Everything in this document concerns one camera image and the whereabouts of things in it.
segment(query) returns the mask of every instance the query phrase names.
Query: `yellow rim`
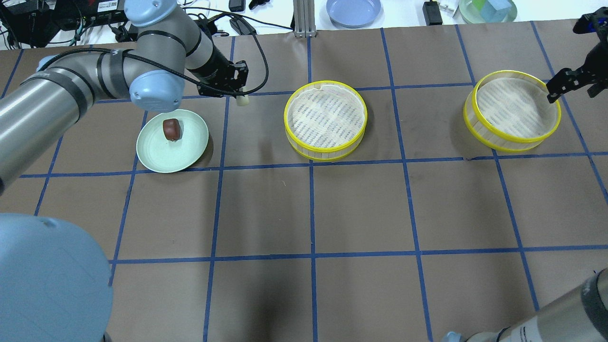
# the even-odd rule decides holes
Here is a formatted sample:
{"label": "yellow rim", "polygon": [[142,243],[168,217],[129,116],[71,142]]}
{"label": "yellow rim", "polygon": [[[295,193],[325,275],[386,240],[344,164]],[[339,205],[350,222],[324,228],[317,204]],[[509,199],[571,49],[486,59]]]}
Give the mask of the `yellow rim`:
{"label": "yellow rim", "polygon": [[294,151],[296,151],[296,152],[297,152],[297,153],[298,153],[300,156],[302,156],[302,157],[304,157],[304,158],[306,158],[306,159],[312,159],[312,160],[314,160],[314,161],[337,161],[337,160],[342,159],[342,158],[344,158],[344,157],[346,157],[346,156],[350,155],[351,153],[353,153],[353,152],[354,152],[354,151],[357,149],[357,147],[359,147],[359,144],[361,144],[361,141],[359,141],[359,142],[357,143],[357,146],[355,146],[355,147],[354,147],[352,150],[348,151],[348,153],[345,153],[344,155],[341,155],[341,156],[339,156],[339,157],[335,157],[335,158],[327,158],[327,159],[315,158],[315,157],[307,156],[307,155],[305,155],[304,153],[302,153],[300,150],[298,150],[298,149],[296,148],[296,146],[294,146],[294,144],[292,144],[292,143],[291,143],[291,141],[289,142],[289,144],[291,145],[291,147],[293,147]]}
{"label": "yellow rim", "polygon": [[538,146],[542,142],[542,141],[539,142],[538,145],[534,145],[534,146],[528,147],[528,148],[523,148],[521,150],[514,150],[514,149],[511,149],[511,148],[505,148],[505,147],[498,146],[496,144],[493,144],[493,143],[489,142],[483,136],[481,136],[477,131],[475,131],[475,128],[473,128],[473,126],[469,122],[469,117],[468,117],[467,111],[466,111],[466,103],[465,103],[465,107],[463,108],[462,112],[463,112],[463,116],[465,117],[466,128],[469,129],[469,131],[471,132],[471,134],[473,134],[473,136],[477,140],[479,140],[479,142],[481,142],[482,144],[488,146],[489,148],[493,148],[494,150],[498,150],[498,151],[502,151],[502,152],[509,152],[509,153],[524,152],[524,151],[531,150],[532,148],[535,148],[536,146]]}
{"label": "yellow rim", "polygon": [[484,83],[484,81],[486,79],[488,79],[488,77],[494,77],[497,74],[503,74],[503,73],[511,73],[511,74],[517,74],[520,76],[525,77],[525,79],[532,79],[534,80],[536,83],[538,83],[539,85],[541,85],[541,87],[543,89],[547,89],[546,84],[537,79],[536,77],[526,74],[525,72],[521,72],[521,71],[515,71],[515,70],[501,70],[501,71],[495,71],[493,73],[491,73],[490,75],[487,75],[486,77],[482,78],[481,80],[479,80],[479,82],[477,82],[477,84],[475,85],[475,88],[473,88],[473,94],[471,97],[471,102],[473,104],[473,111],[475,112],[475,116],[477,116],[477,119],[487,128],[489,129],[492,133],[496,134],[497,136],[503,138],[504,140],[507,141],[511,141],[511,142],[519,142],[522,144],[528,144],[531,142],[540,142],[543,141],[544,139],[548,138],[551,134],[553,134],[555,132],[555,130],[558,129],[559,123],[562,119],[562,109],[561,106],[559,105],[559,102],[555,102],[555,105],[558,109],[558,119],[555,122],[555,125],[553,126],[553,128],[546,134],[536,137],[536,138],[521,138],[518,136],[514,136],[511,134],[507,134],[503,131],[500,131],[498,128],[492,126],[492,124],[489,123],[489,121],[483,116],[482,112],[479,110],[479,107],[477,106],[477,91],[479,90],[479,87]]}
{"label": "yellow rim", "polygon": [[[300,139],[298,139],[294,132],[291,131],[291,128],[289,127],[289,123],[287,122],[287,109],[289,108],[289,104],[291,103],[291,101],[300,94],[300,92],[310,86],[319,84],[319,83],[333,83],[333,84],[337,84],[337,85],[341,85],[346,87],[347,89],[349,89],[350,91],[352,91],[357,98],[361,101],[361,104],[363,104],[363,115],[365,116],[365,119],[363,121],[363,126],[361,127],[361,130],[357,133],[357,135],[354,136],[353,139],[351,139],[350,141],[348,141],[346,144],[342,144],[340,146],[336,146],[336,147],[315,147],[315,146],[311,146],[308,145],[307,143],[301,141]],[[301,86],[300,89],[296,90],[293,94],[291,94],[291,96],[289,97],[289,100],[287,101],[287,104],[285,105],[285,110],[283,112],[283,123],[285,125],[285,131],[287,132],[287,134],[289,135],[289,137],[291,137],[291,139],[293,139],[293,141],[295,141],[296,144],[298,144],[299,146],[307,149],[307,150],[311,150],[312,152],[318,152],[318,153],[331,153],[331,152],[338,152],[340,150],[343,150],[347,147],[349,147],[350,145],[354,144],[363,134],[363,132],[365,131],[365,126],[367,126],[367,106],[365,105],[365,101],[363,101],[363,98],[361,97],[361,95],[359,95],[359,93],[354,90],[352,87],[342,83],[342,82],[338,82],[338,81],[329,81],[329,80],[325,80],[325,81],[316,81],[316,82],[312,82],[309,83],[307,85]]]}

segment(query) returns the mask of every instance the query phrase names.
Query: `tiled surface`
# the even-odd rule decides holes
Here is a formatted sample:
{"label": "tiled surface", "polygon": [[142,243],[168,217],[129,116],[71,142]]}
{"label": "tiled surface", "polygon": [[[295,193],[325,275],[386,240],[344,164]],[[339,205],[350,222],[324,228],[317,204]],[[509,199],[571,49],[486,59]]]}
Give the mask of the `tiled surface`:
{"label": "tiled surface", "polygon": [[[469,66],[476,80],[508,68],[551,77],[535,28],[554,71],[580,66],[596,38],[568,34],[571,26],[260,37],[271,76],[249,106],[187,86],[182,108],[211,134],[193,168],[148,171],[135,141],[157,113],[99,103],[55,160],[57,145],[9,187],[0,211],[34,214],[41,199],[40,215],[97,239],[114,272],[108,332],[117,341],[440,341],[449,330],[496,331],[607,266],[608,93],[568,94],[555,135],[520,155],[484,147],[462,119]],[[249,62],[255,86],[251,38],[216,43]],[[0,89],[60,50],[25,51],[12,78],[18,55],[3,52]],[[309,163],[285,138],[285,103],[309,78],[359,88],[369,109],[361,146],[335,164]]]}

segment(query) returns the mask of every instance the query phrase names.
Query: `chocolate piece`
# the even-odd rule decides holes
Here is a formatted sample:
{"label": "chocolate piece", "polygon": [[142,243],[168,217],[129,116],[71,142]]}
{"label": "chocolate piece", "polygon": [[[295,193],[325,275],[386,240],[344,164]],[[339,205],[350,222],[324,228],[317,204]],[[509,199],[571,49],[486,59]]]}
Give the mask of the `chocolate piece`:
{"label": "chocolate piece", "polygon": [[162,122],[162,131],[165,133],[165,138],[170,141],[175,141],[182,137],[182,129],[177,119],[164,120]]}

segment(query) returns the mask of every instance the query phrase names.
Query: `green block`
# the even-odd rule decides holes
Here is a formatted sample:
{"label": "green block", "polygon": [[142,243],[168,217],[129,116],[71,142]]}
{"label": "green block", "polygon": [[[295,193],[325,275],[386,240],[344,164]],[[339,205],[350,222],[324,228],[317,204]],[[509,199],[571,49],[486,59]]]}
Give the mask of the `green block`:
{"label": "green block", "polygon": [[475,8],[477,8],[477,10],[481,11],[483,8],[483,5],[485,5],[486,0],[473,0],[473,6],[475,6]]}

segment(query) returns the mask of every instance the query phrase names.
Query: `light blue cube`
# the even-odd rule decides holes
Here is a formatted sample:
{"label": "light blue cube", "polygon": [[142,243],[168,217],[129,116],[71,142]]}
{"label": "light blue cube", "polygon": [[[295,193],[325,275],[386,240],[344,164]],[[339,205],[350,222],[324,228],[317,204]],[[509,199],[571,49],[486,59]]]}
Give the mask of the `light blue cube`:
{"label": "light blue cube", "polygon": [[480,14],[486,23],[498,23],[505,19],[512,6],[509,0],[487,0]]}

